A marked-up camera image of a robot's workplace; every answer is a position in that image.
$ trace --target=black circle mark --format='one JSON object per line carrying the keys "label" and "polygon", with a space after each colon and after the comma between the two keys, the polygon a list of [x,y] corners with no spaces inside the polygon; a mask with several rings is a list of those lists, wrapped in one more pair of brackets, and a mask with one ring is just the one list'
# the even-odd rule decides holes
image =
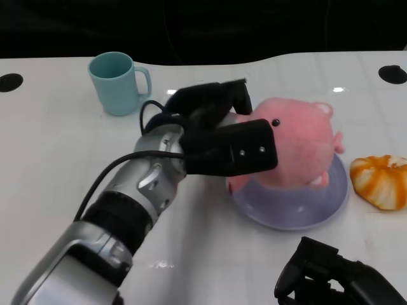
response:
{"label": "black circle mark", "polygon": [[279,125],[280,125],[280,120],[279,120],[279,119],[274,119],[274,120],[272,121],[272,125],[273,125],[274,127],[279,126]]}
{"label": "black circle mark", "polygon": [[10,73],[0,77],[0,92],[16,90],[23,83],[24,78],[17,73]]}
{"label": "black circle mark", "polygon": [[379,76],[382,80],[395,85],[407,82],[407,73],[399,65],[386,65],[379,69]]}

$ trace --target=table surface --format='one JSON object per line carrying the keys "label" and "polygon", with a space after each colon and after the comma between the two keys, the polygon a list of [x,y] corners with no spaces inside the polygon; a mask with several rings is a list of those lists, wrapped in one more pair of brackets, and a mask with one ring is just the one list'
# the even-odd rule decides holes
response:
{"label": "table surface", "polygon": [[[0,304],[9,303],[66,229],[100,171],[132,151],[140,136],[137,114],[103,112],[89,61],[0,60],[0,74],[24,77],[19,89],[0,93]],[[304,53],[224,66],[139,65],[149,69],[152,97],[161,102],[168,90],[246,78],[253,106],[267,97],[330,103],[334,128],[345,136],[347,167],[358,157],[407,156],[407,84],[378,76],[384,65],[407,69],[405,51]],[[145,89],[142,79],[138,83]],[[121,293],[127,304],[276,304],[278,275],[304,235],[371,264],[407,298],[406,212],[381,213],[351,190],[344,211],[326,225],[274,231],[236,211],[223,179],[199,176],[180,184],[136,253]]]}

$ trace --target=black cable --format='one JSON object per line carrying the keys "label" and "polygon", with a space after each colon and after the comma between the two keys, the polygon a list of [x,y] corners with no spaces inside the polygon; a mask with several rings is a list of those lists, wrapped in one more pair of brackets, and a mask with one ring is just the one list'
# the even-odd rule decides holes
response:
{"label": "black cable", "polygon": [[172,54],[174,55],[174,57],[176,58],[176,60],[178,60],[179,64],[180,64],[180,65],[184,65],[184,62],[183,62],[183,61],[181,60],[181,58],[178,56],[178,53],[176,52],[176,49],[174,48],[174,45],[172,44],[170,34],[168,33],[167,17],[165,16],[165,0],[162,0],[162,1],[163,1],[163,4],[162,4],[162,11],[163,11],[163,18],[164,18],[164,29],[165,29],[165,35],[167,35],[168,44],[170,45]]}
{"label": "black cable", "polygon": [[325,23],[324,23],[324,35],[325,35],[325,51],[328,51],[328,21],[329,21],[329,11],[331,10],[331,0],[327,0],[326,11],[325,11]]}
{"label": "black cable", "polygon": [[96,191],[99,184],[103,181],[104,177],[116,166],[122,164],[131,159],[139,159],[139,158],[147,158],[147,157],[156,157],[156,158],[172,158],[172,159],[193,159],[196,158],[195,156],[185,156],[184,154],[178,154],[174,152],[166,152],[166,151],[136,151],[131,154],[127,154],[123,157],[118,158],[117,160],[110,163],[103,172],[96,178],[95,182],[90,187],[89,191],[87,192],[86,196],[83,198],[81,205],[79,206],[78,212],[75,215],[74,222],[81,220],[82,214],[85,211],[85,208]]}
{"label": "black cable", "polygon": [[155,100],[148,100],[147,102],[145,102],[141,106],[141,110],[140,110],[140,131],[141,131],[142,135],[144,135],[146,133],[145,130],[144,130],[144,124],[143,124],[143,121],[142,121],[142,117],[144,116],[144,110],[148,105],[155,105],[158,108],[160,108],[161,111],[165,112],[164,106],[162,106],[159,102],[156,102]]}

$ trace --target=black eye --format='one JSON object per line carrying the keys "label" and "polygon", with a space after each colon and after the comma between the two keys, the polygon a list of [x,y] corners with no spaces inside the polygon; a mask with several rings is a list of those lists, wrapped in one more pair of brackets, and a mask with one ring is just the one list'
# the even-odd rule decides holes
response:
{"label": "black eye", "polygon": [[274,127],[279,126],[279,125],[280,125],[280,120],[279,120],[279,119],[274,119],[274,120],[272,121],[272,125],[273,125]]}

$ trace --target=pink stuffed toy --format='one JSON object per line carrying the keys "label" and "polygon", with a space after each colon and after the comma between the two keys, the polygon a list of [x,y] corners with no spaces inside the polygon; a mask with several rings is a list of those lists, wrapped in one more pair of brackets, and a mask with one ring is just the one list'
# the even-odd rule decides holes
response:
{"label": "pink stuffed toy", "polygon": [[[260,183],[283,189],[326,187],[334,152],[345,151],[342,133],[333,135],[332,115],[333,109],[328,104],[288,98],[269,98],[252,114],[237,115],[238,122],[266,119],[273,128],[279,164],[273,170],[256,173]],[[229,191],[238,191],[250,176],[228,178]]]}

